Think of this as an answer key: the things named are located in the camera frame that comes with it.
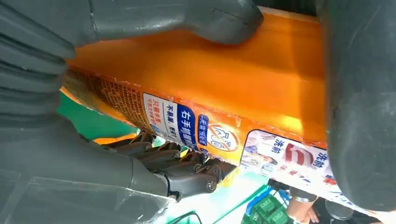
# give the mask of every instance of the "robotic hand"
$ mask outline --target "robotic hand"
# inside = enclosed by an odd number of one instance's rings
[[[263,21],[251,0],[2,0],[0,18],[0,182],[6,183],[0,184],[0,195],[6,196],[0,196],[0,223],[142,222],[160,208],[155,200],[133,197],[111,208],[127,211],[128,219],[92,206],[68,213],[57,206],[75,207],[71,198],[81,204],[99,199],[65,187],[37,196],[47,189],[37,178],[180,200],[213,192],[233,169],[218,160],[204,163],[193,152],[180,159],[180,147],[172,143],[150,148],[148,134],[118,143],[119,153],[97,148],[81,139],[56,108],[64,59],[74,57],[74,47],[172,29],[238,44]],[[100,199],[110,205],[113,199],[107,196]]]

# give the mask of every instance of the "orange box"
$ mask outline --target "orange box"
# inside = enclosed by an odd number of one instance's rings
[[[76,102],[239,165],[256,129],[326,148],[318,21],[263,9],[249,41],[171,31],[77,50],[62,91]]]

